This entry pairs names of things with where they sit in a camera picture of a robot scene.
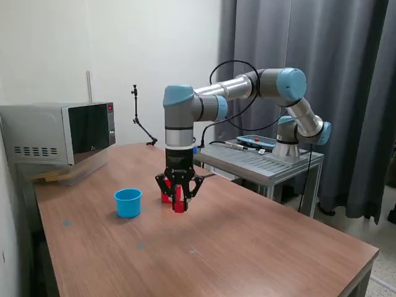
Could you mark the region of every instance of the white wall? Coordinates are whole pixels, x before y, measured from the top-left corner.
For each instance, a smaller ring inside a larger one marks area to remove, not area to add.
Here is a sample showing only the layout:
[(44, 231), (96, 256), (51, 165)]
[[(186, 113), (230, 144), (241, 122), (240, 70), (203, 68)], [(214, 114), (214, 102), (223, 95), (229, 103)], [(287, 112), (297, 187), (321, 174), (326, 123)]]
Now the white wall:
[[(0, 104), (4, 92), (0, 79)], [(24, 207), (17, 199), (0, 131), (0, 296), (26, 296), (30, 242)]]
[[(220, 2), (88, 0), (94, 100), (114, 101), (117, 143), (149, 140), (132, 123), (132, 84), (138, 85), (140, 121), (163, 145), (164, 88), (209, 83), (218, 64)], [(196, 124), (197, 139), (206, 124)]]
[(0, 77), (9, 104), (88, 100), (87, 10), (81, 0), (2, 0)]
[[(164, 144), (163, 90), (202, 87), (218, 62), (221, 0), (3, 0), (0, 77), (8, 104), (113, 101), (118, 144), (148, 141), (139, 118)], [(207, 123), (198, 123), (200, 138)], [(213, 138), (213, 128), (207, 140)]]

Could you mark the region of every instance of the red object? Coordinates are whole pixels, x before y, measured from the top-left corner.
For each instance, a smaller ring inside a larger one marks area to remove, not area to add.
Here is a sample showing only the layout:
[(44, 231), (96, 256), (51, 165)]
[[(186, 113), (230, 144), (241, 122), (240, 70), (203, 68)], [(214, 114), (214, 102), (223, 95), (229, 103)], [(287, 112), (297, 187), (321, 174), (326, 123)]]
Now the red object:
[[(169, 179), (166, 179), (165, 183), (168, 187), (171, 186), (171, 182), (169, 181)], [(180, 201), (180, 197), (181, 197), (181, 186), (179, 185), (179, 186), (176, 186), (176, 200)], [(165, 195), (164, 193), (161, 192), (161, 201), (163, 203), (172, 203), (172, 198), (169, 200), (168, 195)]]
[(175, 204), (174, 204), (174, 212), (177, 212), (177, 213), (183, 213), (184, 212), (184, 202), (183, 202), (183, 200), (182, 201), (177, 201)]

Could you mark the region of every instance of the microwave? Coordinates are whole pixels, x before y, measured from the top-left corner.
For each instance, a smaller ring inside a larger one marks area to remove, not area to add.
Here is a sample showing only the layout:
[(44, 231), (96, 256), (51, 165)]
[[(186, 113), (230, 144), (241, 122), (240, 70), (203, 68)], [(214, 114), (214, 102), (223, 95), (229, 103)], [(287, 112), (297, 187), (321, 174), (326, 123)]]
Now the microwave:
[(75, 165), (116, 143), (112, 102), (6, 105), (0, 120), (15, 163)]

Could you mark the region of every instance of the wire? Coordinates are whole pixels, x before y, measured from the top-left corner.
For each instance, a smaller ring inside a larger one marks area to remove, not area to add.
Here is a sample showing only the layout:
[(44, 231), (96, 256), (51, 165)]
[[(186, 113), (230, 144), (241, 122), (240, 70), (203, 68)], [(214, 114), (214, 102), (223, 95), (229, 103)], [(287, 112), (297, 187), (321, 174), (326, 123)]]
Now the wire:
[(311, 158), (312, 158), (312, 144), (310, 145), (310, 148), (309, 148), (308, 170), (307, 170), (307, 174), (305, 176), (303, 193), (302, 193), (301, 198), (299, 200), (298, 212), (301, 210), (301, 204), (303, 203), (303, 197), (304, 197), (304, 194), (305, 194), (305, 187), (307, 186), (308, 173), (309, 173), (309, 169), (311, 168)]
[(242, 130), (242, 131), (258, 131), (258, 130), (267, 129), (268, 127), (272, 126), (272, 125), (275, 124), (277, 121), (279, 121), (279, 119), (280, 119), (282, 116), (284, 116), (285, 114), (287, 114), (287, 111), (285, 111), (284, 113), (282, 113), (282, 114), (279, 116), (279, 118), (277, 118), (277, 119), (276, 119), (275, 121), (273, 121), (272, 123), (270, 123), (270, 124), (264, 126), (263, 128), (258, 128), (258, 129), (245, 129), (245, 128), (242, 128), (242, 127), (237, 126), (236, 124), (231, 123), (230, 121), (229, 121), (229, 123), (230, 123), (232, 126), (238, 128), (238, 129), (240, 129), (240, 130)]
[(243, 109), (242, 111), (240, 111), (239, 113), (237, 113), (236, 115), (234, 115), (234, 116), (232, 116), (232, 117), (230, 117), (230, 118), (222, 119), (221, 121), (218, 121), (218, 122), (215, 122), (215, 123), (212, 123), (212, 124), (209, 124), (208, 126), (206, 126), (205, 129), (204, 129), (204, 131), (202, 132), (202, 137), (201, 137), (200, 146), (199, 146), (200, 148), (205, 147), (205, 133), (206, 133), (206, 130), (207, 130), (209, 127), (212, 127), (212, 126), (214, 126), (214, 125), (217, 125), (217, 124), (221, 124), (221, 123), (230, 121), (231, 119), (234, 119), (234, 118), (236, 118), (237, 116), (240, 116), (241, 114), (243, 114), (243, 113), (253, 104), (254, 100), (256, 100), (257, 96), (259, 95), (259, 91), (260, 91), (260, 75), (259, 75), (259, 72), (257, 71), (257, 69), (256, 69), (252, 64), (250, 64), (249, 62), (243, 61), (243, 60), (231, 59), (231, 60), (224, 61), (224, 62), (220, 63), (219, 65), (217, 65), (217, 66), (212, 70), (212, 72), (211, 72), (210, 75), (209, 75), (209, 83), (212, 84), (212, 76), (213, 76), (213, 74), (215, 73), (215, 71), (216, 71), (219, 67), (221, 67), (221, 66), (224, 65), (224, 64), (231, 63), (231, 62), (232, 62), (232, 63), (239, 62), (239, 63), (245, 64), (245, 65), (248, 65), (249, 67), (251, 67), (251, 68), (253, 69), (254, 73), (255, 73), (256, 76), (257, 76), (257, 81), (256, 81), (256, 90), (257, 90), (257, 92), (256, 92), (256, 94), (254, 95), (253, 99), (249, 102), (249, 104), (247, 105), (247, 107), (245, 107), (245, 109)]
[(224, 141), (215, 140), (215, 141), (209, 142), (209, 144), (225, 144), (225, 142)]

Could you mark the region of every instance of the blue joint cover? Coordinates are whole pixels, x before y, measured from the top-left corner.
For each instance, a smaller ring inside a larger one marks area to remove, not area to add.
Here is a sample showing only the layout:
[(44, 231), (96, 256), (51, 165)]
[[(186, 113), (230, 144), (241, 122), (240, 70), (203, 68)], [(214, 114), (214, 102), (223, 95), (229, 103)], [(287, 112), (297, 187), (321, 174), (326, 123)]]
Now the blue joint cover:
[(323, 130), (321, 133), (321, 138), (317, 142), (318, 145), (325, 145), (330, 138), (330, 134), (332, 132), (332, 125), (329, 122), (325, 122), (323, 126)]
[(284, 68), (277, 77), (278, 92), (292, 101), (301, 99), (307, 90), (307, 78), (303, 71), (296, 68)]
[(216, 96), (216, 97), (218, 103), (218, 111), (217, 111), (216, 119), (221, 121), (222, 119), (225, 119), (225, 116), (227, 115), (228, 104), (224, 97), (222, 96)]
[(165, 88), (162, 105), (175, 105), (194, 98), (194, 89), (189, 85), (169, 85)]
[(292, 120), (293, 120), (293, 118), (291, 116), (281, 116), (279, 121), (278, 121), (278, 124), (291, 122)]

